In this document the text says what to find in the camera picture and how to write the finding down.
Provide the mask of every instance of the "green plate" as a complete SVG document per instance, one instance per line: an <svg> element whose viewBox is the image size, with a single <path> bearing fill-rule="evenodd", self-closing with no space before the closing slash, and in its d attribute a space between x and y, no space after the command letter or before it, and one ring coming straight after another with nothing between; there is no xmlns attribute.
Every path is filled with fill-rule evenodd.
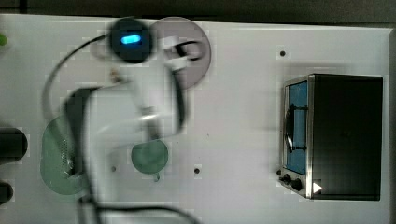
<svg viewBox="0 0 396 224"><path fill-rule="evenodd" d="M132 163L143 174L158 174L168 163L168 149L161 140L135 145L132 149Z"/></svg>
<svg viewBox="0 0 396 224"><path fill-rule="evenodd" d="M44 183L56 193L72 195L82 190L81 181L67 173L70 169L66 155L74 152L73 140L66 129L64 117L49 123L43 134L40 173Z"/></svg>

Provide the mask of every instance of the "oven knob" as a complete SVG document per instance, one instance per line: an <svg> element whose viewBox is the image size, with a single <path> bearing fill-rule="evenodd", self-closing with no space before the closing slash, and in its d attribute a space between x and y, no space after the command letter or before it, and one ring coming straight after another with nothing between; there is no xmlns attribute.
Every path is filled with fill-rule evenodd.
<svg viewBox="0 0 396 224"><path fill-rule="evenodd" d="M299 178L295 179L295 180L291 180L290 181L290 185L292 188L294 188L297 191L300 191L303 188L303 185L301 183L301 180Z"/></svg>
<svg viewBox="0 0 396 224"><path fill-rule="evenodd" d="M283 181L284 184L288 185L290 183L290 176L288 174L283 175L283 177L279 178L280 181Z"/></svg>

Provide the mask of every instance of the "white surface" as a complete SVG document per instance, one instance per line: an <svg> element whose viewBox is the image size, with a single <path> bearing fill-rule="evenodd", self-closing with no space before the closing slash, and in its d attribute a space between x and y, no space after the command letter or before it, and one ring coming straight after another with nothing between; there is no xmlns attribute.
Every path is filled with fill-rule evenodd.
<svg viewBox="0 0 396 224"><path fill-rule="evenodd" d="M0 207L0 223L76 221L73 198L52 193L39 173L41 137L48 123L41 116L40 94L66 52L100 35L112 20L0 15L0 30L12 41L12 48L0 54L0 121L21 128L29 140L20 162L0 167L0 178L15 189L12 202ZM127 203L169 203L204 223L388 223L389 30L199 24L211 41L213 62L203 81L187 91L190 115L183 134L164 140L171 160L162 180L155 185L130 169L126 150L109 158L109 165L119 167L110 177L119 181L112 196ZM278 56L281 50L286 57ZM53 103L58 105L77 87L106 84L109 70L89 49L83 50L57 79ZM280 87L287 79L313 72L384 77L380 202L307 202L276 183ZM195 166L201 167L198 175Z"/></svg>

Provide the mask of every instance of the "black toaster oven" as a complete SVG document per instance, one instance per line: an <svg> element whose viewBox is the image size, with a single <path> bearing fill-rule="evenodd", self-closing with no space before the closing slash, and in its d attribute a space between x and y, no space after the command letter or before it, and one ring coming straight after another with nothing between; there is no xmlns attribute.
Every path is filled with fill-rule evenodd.
<svg viewBox="0 0 396 224"><path fill-rule="evenodd" d="M382 77L285 83L280 183L307 199L378 201L382 99Z"/></svg>

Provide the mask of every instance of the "cable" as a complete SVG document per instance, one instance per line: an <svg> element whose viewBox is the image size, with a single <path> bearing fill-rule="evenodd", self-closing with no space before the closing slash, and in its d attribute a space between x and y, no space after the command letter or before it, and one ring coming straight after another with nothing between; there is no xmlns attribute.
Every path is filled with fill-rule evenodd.
<svg viewBox="0 0 396 224"><path fill-rule="evenodd" d="M84 204L84 202L82 201L82 198L79 198L77 200L77 215L78 215L78 223L79 224L85 224L85 216L82 213L82 205Z"/></svg>
<svg viewBox="0 0 396 224"><path fill-rule="evenodd" d="M166 211L179 214L181 217L186 218L192 224L199 224L200 222L195 217L185 213L179 209L167 206L138 206L138 207L110 207L110 206L97 206L99 212L114 211L114 212L130 212L138 213L142 211Z"/></svg>
<svg viewBox="0 0 396 224"><path fill-rule="evenodd" d="M78 48L74 49L73 51L71 51L70 53L68 53L63 59L61 59L58 64L56 64L55 68L51 71L51 73L49 74L49 77L46 81L46 84L44 85L44 90L42 93L42 109L43 109L43 114L44 114L44 119L53 119L53 115L52 115L52 110L51 110L51 106L50 106L50 85L52 84L53 80L55 79L58 71L62 68L62 66L64 65L64 63L69 60L74 54L76 54L79 50L83 49L84 47L90 45L93 42L102 40L106 37L106 35L101 35L98 36L90 41L85 42L84 44L80 45Z"/></svg>

